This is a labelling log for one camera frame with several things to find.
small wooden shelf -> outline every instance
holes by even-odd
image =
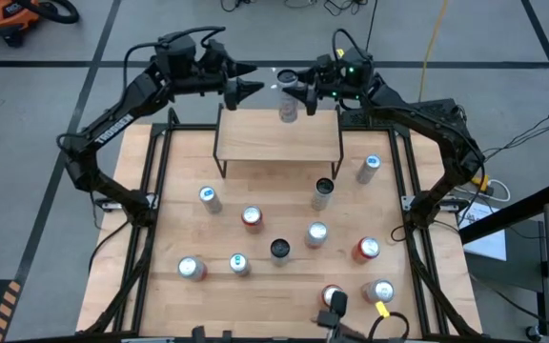
[[[344,157],[339,119],[339,108],[299,113],[294,123],[283,123],[278,110],[228,111],[220,105],[213,158],[222,177],[228,161],[301,161],[330,162],[336,178]]]

wooden table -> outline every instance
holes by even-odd
[[[114,179],[127,188],[139,187],[150,130],[149,125],[133,125],[125,131]],[[189,336],[193,327],[204,325],[208,336],[233,330],[236,337],[324,337],[325,331],[311,318],[318,311],[318,294],[327,284],[337,284],[349,295],[343,322],[367,333],[377,314],[374,305],[361,299],[359,287],[384,278],[396,289],[389,310],[404,313],[411,323],[410,336],[420,337],[406,247],[390,238],[391,229],[401,224],[401,215],[388,135],[345,131],[343,139],[345,159],[331,203],[325,211],[315,212],[310,199],[315,181],[328,176],[323,166],[239,161],[229,166],[228,177],[222,179],[212,157],[214,131],[174,131],[141,335]],[[420,184],[428,189],[443,174],[438,148],[418,134],[413,134],[412,140]],[[400,139],[398,145],[404,156]],[[382,159],[380,170],[370,184],[359,185],[355,172],[363,158],[374,152]],[[402,164],[405,179],[410,180],[404,158]],[[411,193],[409,183],[406,188]],[[198,199],[198,190],[204,185],[217,191],[224,206],[222,213],[206,213]],[[258,205],[264,213],[266,229],[259,235],[247,234],[240,221],[247,205]],[[455,225],[451,214],[441,213],[437,219]],[[122,212],[107,214],[99,239],[124,220]],[[313,251],[305,248],[302,239],[308,224],[315,220],[325,222],[330,233],[326,244]],[[130,231],[118,234],[95,257],[78,330],[90,326],[117,292]],[[359,266],[350,251],[366,235],[380,242],[381,253],[375,261]],[[434,224],[431,236],[442,290],[465,320],[481,331],[458,235]],[[279,237],[292,245],[291,261],[282,268],[269,259],[270,243]],[[249,278],[231,273],[228,261],[234,252],[249,257],[253,265]],[[203,282],[189,282],[177,275],[179,259],[188,254],[200,256],[208,265],[210,273]],[[429,292],[426,298],[428,305],[433,304]],[[126,328],[130,327],[134,294],[128,302]],[[435,332],[436,317],[432,306],[429,309]],[[393,319],[378,328],[376,337],[401,332],[402,324]]]

orange vacuum cleaner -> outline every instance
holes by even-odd
[[[61,15],[56,3],[69,14]],[[11,47],[23,44],[23,33],[33,28],[40,18],[56,23],[73,24],[79,20],[75,6],[69,0],[0,0],[0,36]]]

can top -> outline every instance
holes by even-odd
[[[230,257],[230,268],[233,272],[242,272],[247,268],[247,257],[242,253],[235,253]]]
[[[249,224],[257,223],[262,217],[262,213],[257,206],[250,206],[243,211],[243,220]]]
[[[342,292],[342,289],[337,285],[329,285],[325,287],[325,290],[323,290],[323,301],[325,301],[327,305],[332,304],[332,296],[334,296],[334,292]]]
[[[290,253],[290,244],[285,239],[278,238],[271,244],[271,254],[274,257],[285,257]]]
[[[196,261],[191,256],[186,256],[179,261],[177,269],[182,276],[191,276],[196,272]]]
[[[371,154],[366,157],[366,164],[370,168],[378,168],[380,167],[380,157],[377,154]]]
[[[200,200],[209,201],[215,197],[215,191],[209,186],[200,189]]]
[[[297,73],[292,70],[282,70],[276,75],[280,83],[288,84],[297,81]]]
[[[329,194],[334,191],[334,181],[322,177],[316,182],[316,190],[321,194]]]
[[[328,227],[321,222],[312,223],[309,227],[309,235],[317,239],[325,238],[328,235]]]
[[[378,242],[372,237],[364,237],[359,246],[361,247],[361,253],[368,258],[377,257],[380,252]]]
[[[393,290],[393,285],[387,280],[378,280],[377,282],[375,282],[374,292],[376,296],[378,296],[378,298],[382,300],[382,302],[389,302],[393,300],[393,296],[395,294],[395,291]]]

yellow cable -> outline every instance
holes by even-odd
[[[429,41],[429,46],[427,47],[427,52],[425,52],[425,59],[423,60],[423,70],[420,73],[420,88],[418,90],[418,102],[420,102],[421,97],[423,96],[423,86],[425,84],[425,71],[427,70],[427,61],[429,60],[429,55],[431,55],[431,49],[436,42],[437,31],[439,30],[439,25],[442,23],[442,18],[444,13],[446,13],[446,7],[448,6],[448,0],[444,0],[442,3],[442,8],[439,10],[439,15],[437,16],[436,25],[434,26],[434,32],[431,35],[431,41]]]

